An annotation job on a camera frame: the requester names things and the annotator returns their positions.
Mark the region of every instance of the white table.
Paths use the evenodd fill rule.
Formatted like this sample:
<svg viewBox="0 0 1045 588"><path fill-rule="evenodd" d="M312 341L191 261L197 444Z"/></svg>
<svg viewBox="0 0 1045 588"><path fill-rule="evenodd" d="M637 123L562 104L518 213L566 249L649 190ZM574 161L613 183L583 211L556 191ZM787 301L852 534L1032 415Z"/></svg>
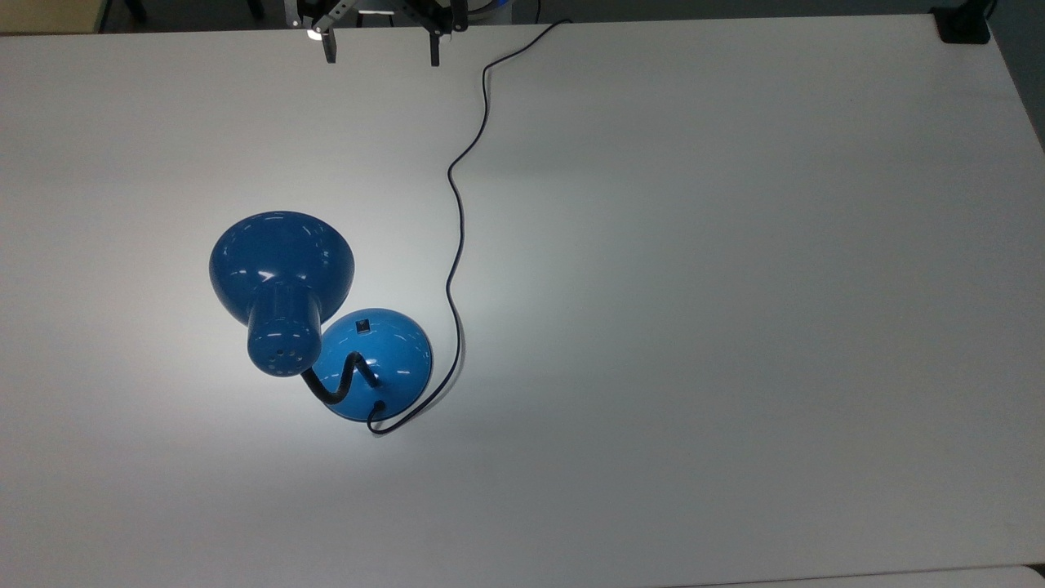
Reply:
<svg viewBox="0 0 1045 588"><path fill-rule="evenodd" d="M734 588L766 588L765 583L733 584ZM773 582L771 588L1041 588L1045 581L1026 567L1000 567L888 573Z"/></svg>
<svg viewBox="0 0 1045 588"><path fill-rule="evenodd" d="M0 39L11 586L636 587L1045 560L1045 157L931 17L563 26L462 163L457 385L375 440L210 248L349 239L436 375L445 167L537 27ZM111 55L121 55L113 60Z"/></svg>

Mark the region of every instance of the power cord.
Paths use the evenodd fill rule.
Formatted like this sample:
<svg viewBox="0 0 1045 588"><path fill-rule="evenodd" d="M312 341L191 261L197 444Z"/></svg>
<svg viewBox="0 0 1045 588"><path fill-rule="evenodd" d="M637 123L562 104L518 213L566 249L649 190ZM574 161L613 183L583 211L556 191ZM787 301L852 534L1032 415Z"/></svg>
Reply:
<svg viewBox="0 0 1045 588"><path fill-rule="evenodd" d="M458 364L461 361L461 340L464 334L464 329L461 327L461 315L458 313L457 305L454 303L454 292L450 291L450 285L452 285L454 283L454 276L457 275L458 265L461 263L461 253L464 252L464 202L461 199L461 190L458 189L457 182L454 181L454 168L457 167L457 164L460 163L461 160L465 158L465 156L471 152L471 149L475 146L475 143L478 143L479 139L482 138L483 132L486 131L486 123L490 120L490 90L487 85L487 76L490 73L490 69L497 66L498 64L502 64L518 55L519 53L522 53L530 47L533 47L538 41L540 41L542 37L548 34L549 31L559 26L560 24L573 23L573 22L574 21L570 19L562 19L560 21L556 21L555 23L549 25L548 28L542 30L540 34L535 37L533 41L531 41L521 49L517 49L512 53L508 53L507 55L501 58L494 60L483 68L483 122L479 125L479 132L475 133L475 138L471 140L471 143L469 143L468 146L463 151L461 151L461 155L459 155L457 159L455 159L454 162L450 163L449 167L446 168L446 179L449 181L450 188L454 190L454 197L457 199L458 234L460 235L458 237L457 253L454 255L454 263L450 265L449 275L446 276L446 302L449 304L450 312L454 314L454 329L457 333L457 348L454 351L454 363L450 364L450 369L449 371L446 372L446 376L443 377L443 381L440 382L439 385L436 386L436 389L432 391L432 393L427 397L425 397L423 401L421 401L421 404L414 407L414 409L408 413L405 417L403 417L399 421L395 422L392 425L389 425L384 429L374 428L374 423L375 423L374 419L377 417L378 413L385 409L385 403L382 403L381 401L375 402L373 410L371 410L370 416L367 417L367 428L370 429L370 432L375 436L385 436L391 433L392 431L405 425L407 422L409 422L414 417L417 417L418 414L427 408L427 406L432 404L432 401L436 400L436 397L439 396L439 393L442 393L443 390L446 387L446 384L454 377L454 373L457 372Z"/></svg>

